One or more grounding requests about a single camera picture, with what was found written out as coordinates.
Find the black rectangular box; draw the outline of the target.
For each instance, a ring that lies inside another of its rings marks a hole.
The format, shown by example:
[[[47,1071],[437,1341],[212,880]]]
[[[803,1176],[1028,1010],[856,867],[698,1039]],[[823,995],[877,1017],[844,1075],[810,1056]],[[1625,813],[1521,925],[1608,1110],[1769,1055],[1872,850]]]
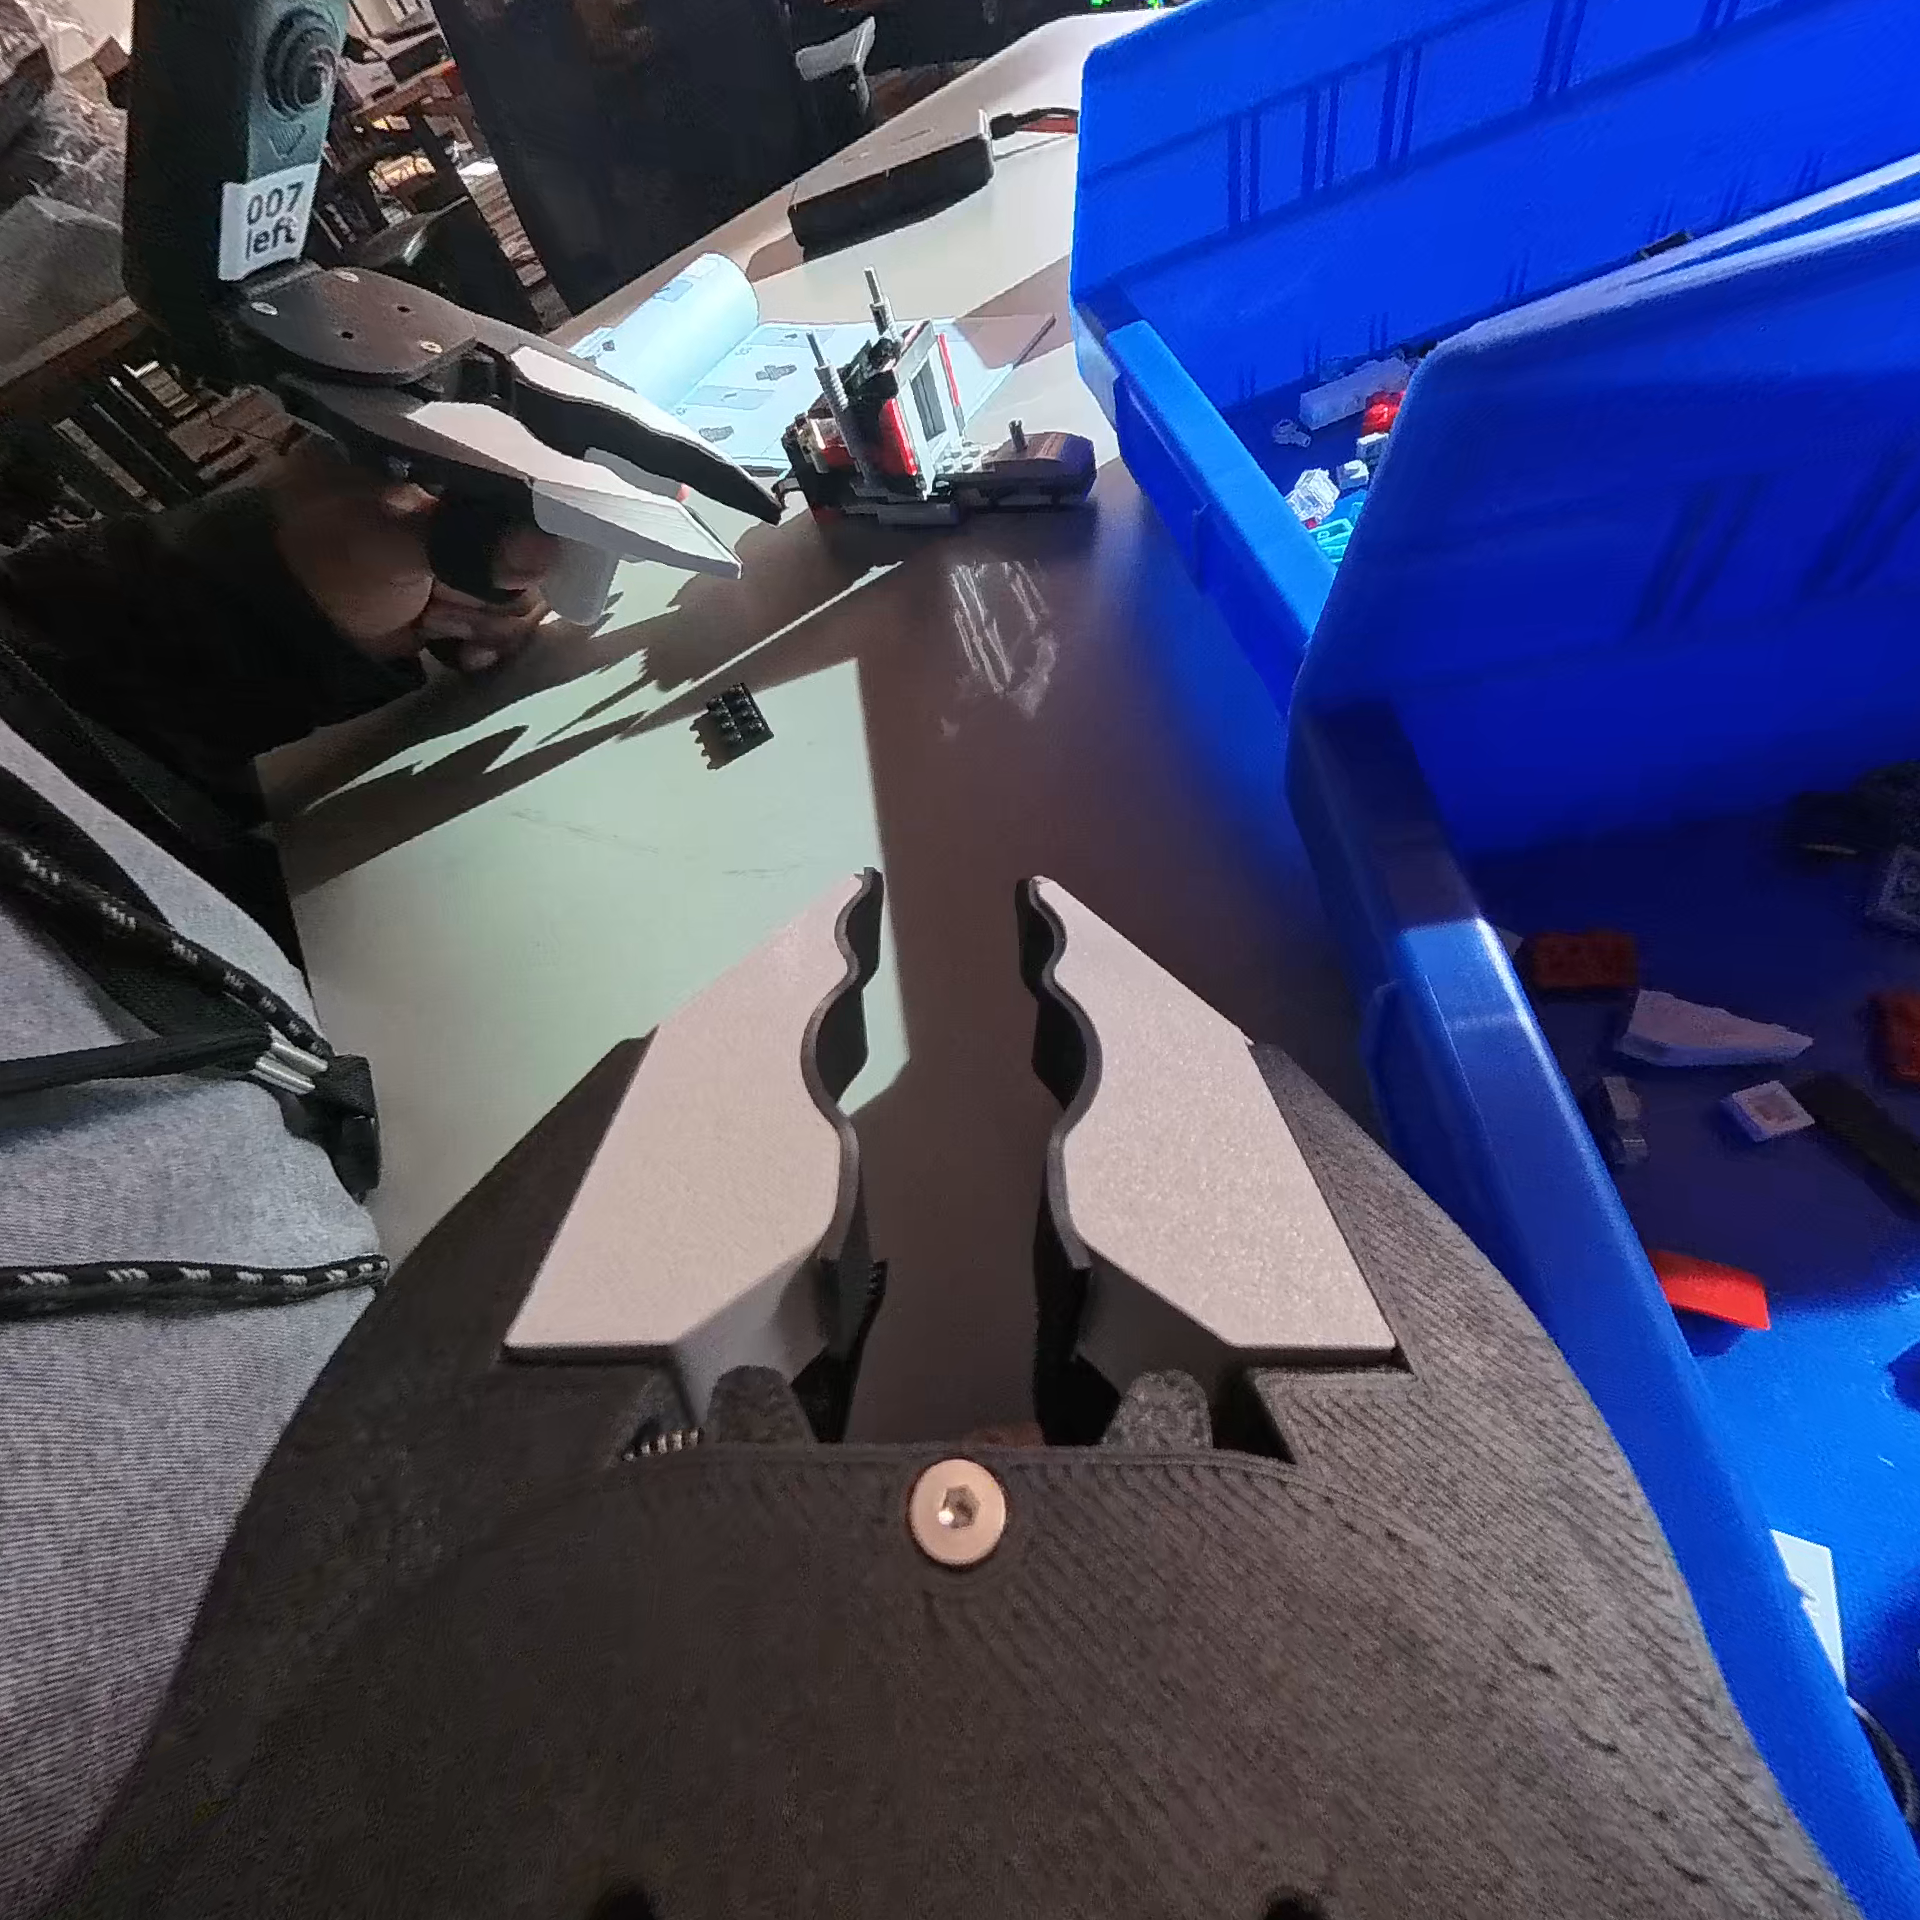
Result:
[[[847,249],[969,199],[996,171],[993,119],[899,134],[847,150],[793,183],[787,223],[803,254]]]

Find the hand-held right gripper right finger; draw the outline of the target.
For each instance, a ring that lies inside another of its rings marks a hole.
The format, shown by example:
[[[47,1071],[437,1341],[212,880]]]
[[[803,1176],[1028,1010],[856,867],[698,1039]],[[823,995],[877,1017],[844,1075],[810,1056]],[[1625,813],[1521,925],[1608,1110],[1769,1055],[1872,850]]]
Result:
[[[1223,1385],[1396,1358],[1236,1023],[1051,878],[1021,883],[1017,920],[1036,1072],[1060,1110],[1042,1226],[1063,1367]]]

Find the black office chair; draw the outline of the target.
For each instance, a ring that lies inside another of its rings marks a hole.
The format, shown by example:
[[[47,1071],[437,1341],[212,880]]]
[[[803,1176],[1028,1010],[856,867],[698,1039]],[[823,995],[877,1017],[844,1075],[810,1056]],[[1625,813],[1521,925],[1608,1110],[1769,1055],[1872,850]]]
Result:
[[[435,3],[520,226],[579,315],[876,126],[873,22],[780,3]]]

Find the person's left forearm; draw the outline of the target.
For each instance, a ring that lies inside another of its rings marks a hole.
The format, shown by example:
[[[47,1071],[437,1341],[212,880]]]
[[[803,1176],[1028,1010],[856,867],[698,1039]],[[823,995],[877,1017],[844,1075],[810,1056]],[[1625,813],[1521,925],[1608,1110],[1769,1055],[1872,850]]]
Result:
[[[300,585],[265,487],[41,535],[2,562],[8,659],[172,793],[263,821],[257,759],[391,707],[419,662],[360,653]]]

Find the person's left hand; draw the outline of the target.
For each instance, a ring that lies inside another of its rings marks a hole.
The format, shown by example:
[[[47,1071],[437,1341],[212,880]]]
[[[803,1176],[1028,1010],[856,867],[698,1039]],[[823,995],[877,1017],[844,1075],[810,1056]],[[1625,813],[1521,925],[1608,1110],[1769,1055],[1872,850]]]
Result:
[[[331,449],[298,449],[267,480],[274,543],[314,607],[375,662],[439,659],[464,678],[512,662],[548,619],[546,582],[561,541],[514,523],[495,545],[499,599],[447,583],[427,555],[441,503],[344,463]]]

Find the toy brick truck model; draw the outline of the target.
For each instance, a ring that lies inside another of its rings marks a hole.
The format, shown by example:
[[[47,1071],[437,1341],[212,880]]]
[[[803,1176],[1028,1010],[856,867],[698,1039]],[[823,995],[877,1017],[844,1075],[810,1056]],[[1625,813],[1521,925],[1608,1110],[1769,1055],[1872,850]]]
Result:
[[[1089,506],[1093,441],[1026,431],[1019,419],[994,446],[973,440],[952,333],[935,321],[900,322],[880,277],[864,270],[864,281],[871,335],[849,359],[833,359],[820,337],[807,335],[820,393],[781,435],[777,495],[800,495],[817,517],[913,528]]]

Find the grey hoodie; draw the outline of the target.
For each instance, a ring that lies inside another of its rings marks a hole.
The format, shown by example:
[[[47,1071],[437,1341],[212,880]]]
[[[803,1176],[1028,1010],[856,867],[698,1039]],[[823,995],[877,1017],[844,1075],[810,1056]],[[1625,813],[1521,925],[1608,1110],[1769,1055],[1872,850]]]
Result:
[[[371,1071],[4,726],[4,1915],[79,1877],[236,1519],[391,1266]]]

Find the black studded brick plate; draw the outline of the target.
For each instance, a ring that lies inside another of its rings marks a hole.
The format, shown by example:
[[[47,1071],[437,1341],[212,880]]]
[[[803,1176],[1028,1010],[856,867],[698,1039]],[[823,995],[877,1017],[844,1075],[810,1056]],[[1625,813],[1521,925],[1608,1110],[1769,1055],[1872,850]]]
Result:
[[[733,681],[692,718],[692,735],[705,754],[705,766],[721,773],[776,739],[776,730],[746,681]]]

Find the light blue instruction booklet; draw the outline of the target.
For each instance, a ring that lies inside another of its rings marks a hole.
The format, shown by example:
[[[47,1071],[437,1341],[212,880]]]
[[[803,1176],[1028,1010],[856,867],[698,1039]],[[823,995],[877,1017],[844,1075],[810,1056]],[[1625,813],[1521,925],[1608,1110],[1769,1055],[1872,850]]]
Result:
[[[931,330],[946,410],[980,421],[1005,377],[1055,330],[1044,315],[897,319],[899,339]],[[571,352],[666,410],[700,441],[760,478],[787,469],[781,438],[823,399],[820,351],[849,368],[877,343],[873,314],[857,321],[767,321],[748,274],[717,254],[698,256],[626,319],[588,333]]]

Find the pile of mixed toy bricks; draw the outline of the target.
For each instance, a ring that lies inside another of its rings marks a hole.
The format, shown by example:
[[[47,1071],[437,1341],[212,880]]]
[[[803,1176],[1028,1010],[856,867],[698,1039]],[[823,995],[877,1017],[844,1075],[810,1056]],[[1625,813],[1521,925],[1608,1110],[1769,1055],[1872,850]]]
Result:
[[[1476,874],[1859,1698],[1915,1689],[1915,846],[1905,766]]]
[[[1320,375],[1255,441],[1276,459],[1288,510],[1333,568],[1349,553],[1417,367],[1417,352],[1395,351]]]

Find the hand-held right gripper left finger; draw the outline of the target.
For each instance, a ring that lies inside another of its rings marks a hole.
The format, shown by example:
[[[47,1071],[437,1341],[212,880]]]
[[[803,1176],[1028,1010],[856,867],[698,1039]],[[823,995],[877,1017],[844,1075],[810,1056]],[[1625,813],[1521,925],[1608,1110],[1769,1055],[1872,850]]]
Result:
[[[517,1362],[639,1360],[705,1418],[741,1367],[849,1419],[882,1297],[844,1098],[868,1058],[882,878],[837,880],[666,1017],[504,1335]]]

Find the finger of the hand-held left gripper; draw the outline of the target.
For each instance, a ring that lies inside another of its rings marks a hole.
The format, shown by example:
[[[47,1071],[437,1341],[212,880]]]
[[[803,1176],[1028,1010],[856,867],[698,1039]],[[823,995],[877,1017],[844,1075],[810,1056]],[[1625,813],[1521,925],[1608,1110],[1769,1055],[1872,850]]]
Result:
[[[617,568],[660,566],[723,582],[741,579],[733,546],[698,517],[691,495],[717,501],[748,474],[730,458],[711,459],[713,477],[668,483],[596,449],[579,459],[517,438],[517,455],[532,491],[535,526],[563,546],[546,574],[546,603],[576,627],[596,627],[608,614]]]
[[[781,498],[724,453],[595,367],[539,346],[487,349],[495,408],[573,459],[608,455],[656,480],[776,523]]]

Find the blue plastic bin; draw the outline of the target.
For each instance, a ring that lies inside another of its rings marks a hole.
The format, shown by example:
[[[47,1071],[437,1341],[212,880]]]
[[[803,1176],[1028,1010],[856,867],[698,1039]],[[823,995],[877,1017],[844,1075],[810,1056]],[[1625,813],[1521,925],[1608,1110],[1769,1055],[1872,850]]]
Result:
[[[1915,1915],[1915,1689],[1859,1698],[1737,1469],[1480,867],[1915,768],[1915,178],[1442,343],[1292,697],[1290,797],[1404,1169],[1635,1466],[1865,1915]]]
[[[1187,6],[1089,58],[1073,330],[1280,707],[1333,568],[1273,424],[1393,352],[1915,159],[1906,3]]]

